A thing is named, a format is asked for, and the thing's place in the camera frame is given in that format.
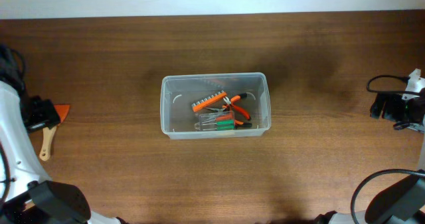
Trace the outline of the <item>small orange cutting pliers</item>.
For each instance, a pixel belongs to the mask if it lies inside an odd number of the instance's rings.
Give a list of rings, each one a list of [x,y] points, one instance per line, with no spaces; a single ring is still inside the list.
[[[245,110],[245,109],[243,109],[243,108],[241,108],[241,107],[239,107],[239,106],[237,106],[237,105],[235,105],[232,101],[231,101],[231,99],[229,99],[227,96],[225,96],[224,98],[223,98],[223,100],[225,101],[225,103],[226,103],[226,105],[229,107],[229,108],[231,108],[231,109],[233,109],[233,110],[235,110],[235,111],[237,111],[237,112],[239,112],[240,114],[242,114],[247,120],[251,120],[251,115]]]

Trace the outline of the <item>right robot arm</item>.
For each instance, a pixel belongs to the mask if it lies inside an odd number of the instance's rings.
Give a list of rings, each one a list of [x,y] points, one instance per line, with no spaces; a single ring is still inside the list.
[[[409,100],[399,94],[378,94],[371,106],[370,116],[394,122],[393,128],[401,130],[410,124],[424,126],[424,91]],[[356,212],[355,202],[360,190],[372,179],[388,174],[405,174],[406,177],[379,192],[365,211]],[[354,191],[350,213],[331,211],[317,216],[314,223],[423,223],[424,212],[424,148],[421,148],[417,170],[386,169],[366,177]]]

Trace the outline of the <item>orange screwdriver bit holder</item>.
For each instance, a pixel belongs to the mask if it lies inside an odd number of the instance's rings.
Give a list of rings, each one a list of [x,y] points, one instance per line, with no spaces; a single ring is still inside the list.
[[[221,90],[221,91],[219,91],[215,94],[207,96],[206,98],[203,98],[203,99],[193,103],[191,105],[192,110],[193,110],[193,112],[198,112],[198,111],[202,110],[203,108],[207,108],[211,104],[214,104],[214,103],[220,101],[224,97],[227,97],[227,93],[225,91]]]

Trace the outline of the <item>orange scraper wooden handle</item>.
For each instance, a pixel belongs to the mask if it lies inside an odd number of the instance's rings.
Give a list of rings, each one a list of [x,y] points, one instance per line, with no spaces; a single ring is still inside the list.
[[[60,118],[59,124],[54,126],[53,128],[44,128],[43,129],[43,141],[42,141],[42,148],[41,152],[39,154],[39,158],[46,162],[50,159],[51,154],[51,146],[52,141],[54,139],[54,135],[56,133],[57,128],[65,121],[66,117],[68,116],[68,113],[70,111],[70,105],[69,104],[55,104],[54,108],[56,110],[56,113],[58,114]]]

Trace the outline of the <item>orange black long-nose pliers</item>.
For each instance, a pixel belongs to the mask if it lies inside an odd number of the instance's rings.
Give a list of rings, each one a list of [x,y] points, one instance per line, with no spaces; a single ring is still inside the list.
[[[229,99],[231,99],[231,101],[235,104],[236,102],[238,102],[242,99],[245,99],[247,96],[248,96],[247,93],[241,93],[241,94],[237,94],[236,96],[233,96],[232,98],[229,98]],[[213,111],[213,112],[226,112],[226,111],[233,111],[234,112],[235,111],[235,110],[229,108],[226,105],[225,102],[224,102],[224,104],[222,105],[221,108],[207,107],[206,109]],[[246,122],[242,122],[242,121],[237,120],[235,117],[234,117],[234,119],[235,119],[235,122],[236,122],[235,128],[251,128],[252,127],[250,120],[246,120]]]

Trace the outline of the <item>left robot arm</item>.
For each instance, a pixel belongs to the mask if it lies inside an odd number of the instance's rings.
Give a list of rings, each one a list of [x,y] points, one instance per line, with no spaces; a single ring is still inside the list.
[[[41,166],[29,134],[42,130],[50,145],[60,114],[49,100],[30,97],[26,62],[1,46],[1,222],[123,223],[91,210],[75,185],[55,182]]]

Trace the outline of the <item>clear case coloured screwdrivers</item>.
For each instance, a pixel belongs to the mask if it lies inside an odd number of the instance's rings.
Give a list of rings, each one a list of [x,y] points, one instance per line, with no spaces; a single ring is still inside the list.
[[[195,123],[196,131],[226,131],[235,129],[235,119],[233,111],[215,112],[201,114],[199,121]]]

